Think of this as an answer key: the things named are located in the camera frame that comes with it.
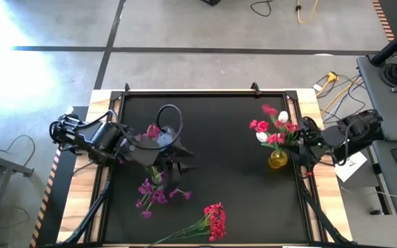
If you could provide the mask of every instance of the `glass vase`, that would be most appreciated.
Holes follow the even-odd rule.
[[[275,150],[272,152],[267,162],[272,169],[278,169],[287,164],[287,153],[281,149]]]

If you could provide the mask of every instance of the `metal stand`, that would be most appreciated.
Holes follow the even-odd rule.
[[[385,46],[377,55],[370,59],[372,65],[378,66],[385,62],[394,52],[397,52],[397,37]]]
[[[0,167],[5,167],[11,172],[21,172],[24,176],[31,176],[34,169],[29,169],[17,163],[7,161],[6,159],[0,158]]]

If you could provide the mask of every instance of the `white label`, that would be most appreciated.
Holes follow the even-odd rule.
[[[314,86],[312,86],[317,92],[320,92],[321,91],[321,89],[322,89],[322,87],[321,86],[319,86],[319,85],[314,85]]]
[[[365,158],[364,154],[357,152],[351,155],[343,166],[338,164],[335,165],[336,175],[345,183],[345,181],[349,179],[350,176],[352,176],[359,167],[365,163],[365,161],[367,161],[367,158]]]

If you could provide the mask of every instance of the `flower bouquet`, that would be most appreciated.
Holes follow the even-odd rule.
[[[261,106],[263,112],[267,114],[273,125],[279,130],[278,133],[269,133],[269,123],[267,121],[253,120],[250,128],[255,130],[258,141],[262,146],[274,149],[269,157],[269,166],[277,169],[287,163],[287,154],[283,151],[283,146],[293,145],[298,136],[298,125],[289,122],[289,114],[286,111],[278,113],[276,109],[268,104]]]
[[[203,211],[203,217],[196,223],[162,238],[147,247],[151,247],[152,245],[160,244],[162,242],[201,235],[210,235],[208,239],[211,242],[223,238],[226,235],[226,213],[225,210],[223,210],[223,205],[221,203],[210,205]]]
[[[159,137],[159,132],[160,129],[155,124],[151,124],[144,135],[149,138],[156,138]],[[153,183],[150,183],[149,178],[145,179],[142,185],[138,188],[139,192],[142,194],[142,198],[138,199],[136,203],[136,207],[144,208],[141,212],[141,215],[144,218],[151,217],[152,212],[150,211],[150,207],[153,206],[153,204],[167,203],[165,184],[163,183],[166,176],[165,172],[158,171],[156,166],[149,166],[148,172],[150,174],[151,182]],[[184,192],[179,188],[176,188],[170,192],[170,198],[173,198],[177,193],[182,194],[186,200],[189,200],[192,195],[192,192]]]

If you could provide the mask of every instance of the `wooden platform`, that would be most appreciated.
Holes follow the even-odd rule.
[[[316,121],[319,127],[323,128],[322,118],[319,112],[318,102],[313,89],[279,89],[281,90],[296,90],[298,93],[298,102],[300,104],[302,116],[311,117]],[[110,94],[114,90],[94,90],[90,100],[88,115],[86,121],[93,121],[100,115],[104,114],[109,107]],[[292,121],[296,122],[296,115],[294,113],[294,106],[290,105]],[[327,156],[323,157],[323,161],[331,163],[332,161]],[[88,164],[86,156],[78,157],[74,169],[78,169]],[[103,177],[105,178],[108,168],[103,169]],[[70,191],[68,192],[67,203],[63,213],[62,223],[59,230],[58,242],[64,241],[68,238],[75,228],[82,221],[87,214],[90,207],[92,197],[93,183],[96,174],[96,165],[91,165],[72,178]],[[320,203],[323,211],[331,220],[333,225],[339,232],[351,240],[352,235],[349,229],[349,223],[344,210],[343,199],[341,198],[340,189],[336,180],[334,168],[332,166],[318,164],[315,166],[314,175],[317,183],[317,190],[320,198]],[[93,232],[91,234],[92,240],[96,240],[99,229],[99,216],[101,209],[98,211],[97,218],[94,222]],[[319,233],[317,232],[317,222],[313,211],[310,211],[312,229],[314,230],[315,239],[319,240]],[[127,244],[115,245],[115,247],[127,247]]]

